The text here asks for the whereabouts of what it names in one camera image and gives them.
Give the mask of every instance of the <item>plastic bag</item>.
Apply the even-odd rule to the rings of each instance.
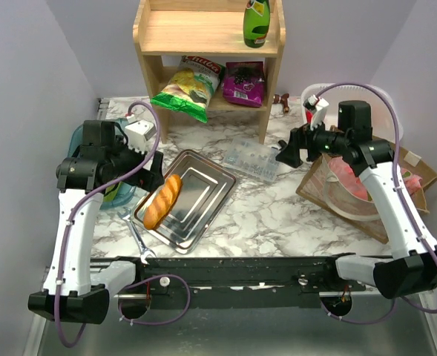
[[[329,162],[330,170],[337,176],[340,183],[350,192],[354,197],[371,202],[372,197],[369,195],[365,186],[360,181],[360,178],[355,177],[350,166],[344,162],[342,157],[332,158]],[[412,174],[405,168],[401,169],[404,185],[410,195],[421,189],[422,178]]]

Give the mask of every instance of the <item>screw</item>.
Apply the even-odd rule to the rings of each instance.
[[[160,278],[160,280],[159,280],[159,284],[160,284],[162,287],[167,287],[169,284],[171,284],[171,280],[170,280],[169,277],[162,277],[162,278]]]

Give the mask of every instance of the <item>gray wall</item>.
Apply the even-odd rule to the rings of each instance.
[[[395,100],[404,145],[437,170],[437,0],[417,1],[372,82]],[[437,184],[428,202],[425,220],[437,238]]]
[[[95,95],[43,0],[0,1],[0,356],[21,355],[58,223],[56,166]]]
[[[132,42],[139,0],[47,0],[94,90],[146,95]],[[287,43],[277,91],[375,74],[415,0],[283,0]],[[170,64],[178,60],[168,60]]]

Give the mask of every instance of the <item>purple snack bag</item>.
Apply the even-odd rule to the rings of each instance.
[[[223,80],[223,98],[227,102],[259,108],[264,97],[262,62],[228,62]]]

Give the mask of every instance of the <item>green bottle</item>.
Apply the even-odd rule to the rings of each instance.
[[[243,21],[243,36],[249,47],[258,48],[266,42],[271,21],[269,0],[249,0]]]

